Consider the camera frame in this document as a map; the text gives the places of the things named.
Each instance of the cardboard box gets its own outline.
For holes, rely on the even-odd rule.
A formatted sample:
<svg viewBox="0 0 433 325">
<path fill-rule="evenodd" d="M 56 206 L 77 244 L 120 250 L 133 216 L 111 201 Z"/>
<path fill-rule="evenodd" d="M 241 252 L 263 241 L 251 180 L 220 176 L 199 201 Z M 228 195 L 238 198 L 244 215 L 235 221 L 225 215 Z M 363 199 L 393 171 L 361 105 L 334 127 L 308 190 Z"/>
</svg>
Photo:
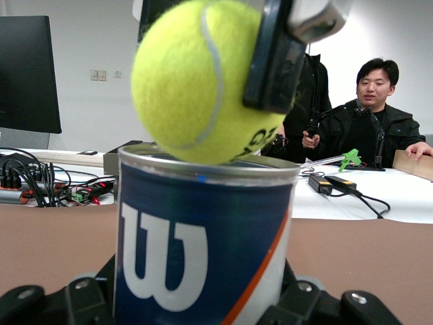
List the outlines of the cardboard box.
<svg viewBox="0 0 433 325">
<path fill-rule="evenodd" d="M 396 150 L 392 166 L 399 171 L 404 171 L 418 177 L 433 181 L 433 157 L 423 155 L 415 160 L 415 155 L 409 158 L 404 150 Z"/>
</svg>

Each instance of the tennis ball seam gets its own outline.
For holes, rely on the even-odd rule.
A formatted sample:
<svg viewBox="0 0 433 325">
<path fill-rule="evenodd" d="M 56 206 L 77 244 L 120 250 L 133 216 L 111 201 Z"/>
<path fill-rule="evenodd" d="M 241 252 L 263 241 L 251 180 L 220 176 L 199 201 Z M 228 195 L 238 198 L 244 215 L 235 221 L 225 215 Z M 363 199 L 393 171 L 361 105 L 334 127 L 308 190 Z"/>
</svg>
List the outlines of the tennis ball seam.
<svg viewBox="0 0 433 325">
<path fill-rule="evenodd" d="M 214 107 L 212 109 L 212 113 L 210 114 L 209 123 L 206 125 L 206 128 L 196 136 L 194 141 L 190 144 L 185 144 L 182 146 L 169 145 L 171 148 L 178 149 L 178 150 L 188 150 L 204 142 L 212 133 L 215 124 L 217 122 L 218 113 L 220 112 L 221 107 L 223 106 L 224 82 L 223 82 L 223 68 L 221 66 L 221 56 L 219 55 L 217 45 L 212 39 L 212 35 L 210 34 L 210 30 L 207 22 L 208 9 L 210 8 L 211 5 L 212 3 L 208 3 L 202 9 L 202 12 L 200 14 L 200 31 L 206 43 L 207 49 L 210 52 L 210 55 L 212 56 L 212 63 L 216 75 L 216 92 L 217 92 L 216 96 L 217 97 L 215 98 Z"/>
</svg>

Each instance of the green plastic part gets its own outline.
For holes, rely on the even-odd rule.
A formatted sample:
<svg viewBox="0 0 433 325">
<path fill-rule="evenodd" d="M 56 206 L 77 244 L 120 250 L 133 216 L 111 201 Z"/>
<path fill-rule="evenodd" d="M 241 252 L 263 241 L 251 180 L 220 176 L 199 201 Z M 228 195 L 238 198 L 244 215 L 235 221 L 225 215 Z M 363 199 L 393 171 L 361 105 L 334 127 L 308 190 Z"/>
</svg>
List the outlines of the green plastic part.
<svg viewBox="0 0 433 325">
<path fill-rule="evenodd" d="M 351 161 L 354 162 L 354 164 L 356 164 L 356 165 L 361 164 L 361 159 L 358 157 L 358 150 L 357 149 L 352 149 L 348 153 L 343 154 L 343 156 L 345 158 L 342 160 L 341 166 L 338 169 L 338 171 L 343 171 L 343 169 L 345 169 L 347 164 Z"/>
</svg>

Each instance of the white table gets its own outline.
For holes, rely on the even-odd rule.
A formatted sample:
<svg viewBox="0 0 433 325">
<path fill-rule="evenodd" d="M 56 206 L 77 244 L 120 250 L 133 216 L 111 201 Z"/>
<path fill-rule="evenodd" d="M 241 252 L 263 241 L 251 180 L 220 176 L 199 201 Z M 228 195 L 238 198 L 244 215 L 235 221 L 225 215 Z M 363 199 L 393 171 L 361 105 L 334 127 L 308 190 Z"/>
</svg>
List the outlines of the white table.
<svg viewBox="0 0 433 325">
<path fill-rule="evenodd" d="M 386 171 L 343 170 L 337 167 L 317 166 L 315 171 L 335 175 L 357 184 L 357 190 L 366 196 L 387 202 L 391 211 L 386 219 L 412 223 L 433 223 L 433 183 L 396 169 Z M 377 211 L 386 207 L 367 200 Z M 364 203 L 352 195 L 333 198 L 318 194 L 308 184 L 308 177 L 300 177 L 294 192 L 293 218 L 365 220 L 376 216 Z"/>
</svg>

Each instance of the black hair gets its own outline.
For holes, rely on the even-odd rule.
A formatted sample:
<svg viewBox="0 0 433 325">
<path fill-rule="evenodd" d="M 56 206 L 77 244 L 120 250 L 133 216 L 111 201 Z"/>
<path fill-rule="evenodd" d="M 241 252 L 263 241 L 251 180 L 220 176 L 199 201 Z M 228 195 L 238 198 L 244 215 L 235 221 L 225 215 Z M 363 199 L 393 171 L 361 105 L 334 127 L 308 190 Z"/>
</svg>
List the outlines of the black hair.
<svg viewBox="0 0 433 325">
<path fill-rule="evenodd" d="M 390 79 L 391 87 L 395 86 L 398 81 L 398 66 L 392 60 L 383 61 L 381 58 L 376 58 L 368 61 L 364 64 L 358 72 L 357 85 L 362 78 L 365 78 L 371 71 L 382 69 L 388 75 Z"/>
</svg>

